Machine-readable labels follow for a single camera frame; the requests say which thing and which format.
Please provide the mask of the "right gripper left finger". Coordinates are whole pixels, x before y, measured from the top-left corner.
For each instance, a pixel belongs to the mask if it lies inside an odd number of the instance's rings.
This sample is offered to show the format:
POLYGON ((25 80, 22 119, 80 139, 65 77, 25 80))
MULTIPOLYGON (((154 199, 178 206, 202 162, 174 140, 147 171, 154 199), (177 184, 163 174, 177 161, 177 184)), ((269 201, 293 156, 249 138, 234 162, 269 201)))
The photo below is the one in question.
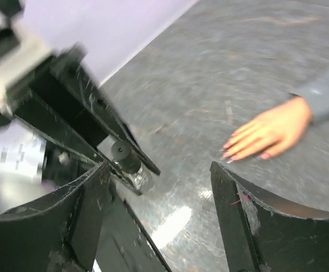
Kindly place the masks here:
POLYGON ((0 214, 0 271, 91 271, 109 200, 110 167, 0 214))

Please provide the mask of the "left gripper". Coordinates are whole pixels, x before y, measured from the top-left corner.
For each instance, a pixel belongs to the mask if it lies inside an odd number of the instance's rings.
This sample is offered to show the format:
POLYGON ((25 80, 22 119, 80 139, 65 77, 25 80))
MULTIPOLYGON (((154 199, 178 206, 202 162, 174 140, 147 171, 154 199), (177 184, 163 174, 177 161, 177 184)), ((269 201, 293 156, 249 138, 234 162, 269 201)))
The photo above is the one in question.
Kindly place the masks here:
POLYGON ((142 195, 128 175, 99 151, 97 145, 111 135, 127 142, 152 173, 158 176, 160 170, 140 148, 105 92, 90 77, 82 64, 84 52, 80 46, 74 45, 55 54, 50 64, 50 74, 61 88, 54 94, 60 97, 29 93, 17 99, 12 97, 11 108, 8 106, 8 88, 53 53, 53 48, 24 23, 16 21, 12 28, 20 45, 0 58, 0 113, 8 116, 13 113, 39 136, 63 147, 83 162, 109 163, 124 186, 142 195))

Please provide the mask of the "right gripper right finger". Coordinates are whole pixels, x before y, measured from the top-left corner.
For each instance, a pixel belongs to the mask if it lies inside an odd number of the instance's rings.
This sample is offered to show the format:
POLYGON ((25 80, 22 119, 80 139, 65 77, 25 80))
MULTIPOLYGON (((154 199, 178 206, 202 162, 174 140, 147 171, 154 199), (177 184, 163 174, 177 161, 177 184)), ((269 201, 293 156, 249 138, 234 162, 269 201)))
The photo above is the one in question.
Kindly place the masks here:
POLYGON ((248 182, 212 162, 211 185, 229 271, 329 271, 329 212, 248 182))

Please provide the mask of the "nail polish bottle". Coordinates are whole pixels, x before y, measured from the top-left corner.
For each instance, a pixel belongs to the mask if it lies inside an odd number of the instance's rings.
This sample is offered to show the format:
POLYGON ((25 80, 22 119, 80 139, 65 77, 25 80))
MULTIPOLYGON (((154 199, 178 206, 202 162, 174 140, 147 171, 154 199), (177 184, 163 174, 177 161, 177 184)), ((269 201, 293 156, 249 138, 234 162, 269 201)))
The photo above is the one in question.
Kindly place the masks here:
POLYGON ((153 187, 149 170, 139 159, 133 148, 125 141, 116 141, 111 147, 114 163, 129 178, 131 185, 140 193, 153 187))

